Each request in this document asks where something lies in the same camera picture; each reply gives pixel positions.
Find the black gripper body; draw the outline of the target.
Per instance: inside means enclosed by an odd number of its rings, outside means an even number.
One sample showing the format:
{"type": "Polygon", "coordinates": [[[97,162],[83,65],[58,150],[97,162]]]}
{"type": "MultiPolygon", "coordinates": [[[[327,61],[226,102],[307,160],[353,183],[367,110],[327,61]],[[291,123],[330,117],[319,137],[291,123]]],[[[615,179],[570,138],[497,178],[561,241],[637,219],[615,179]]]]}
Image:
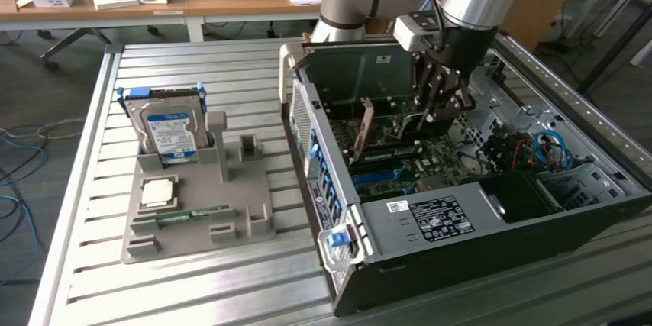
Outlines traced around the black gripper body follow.
{"type": "Polygon", "coordinates": [[[470,74],[482,62],[499,28],[474,30],[466,27],[449,27],[443,51],[434,51],[433,58],[461,74],[470,74]]]}

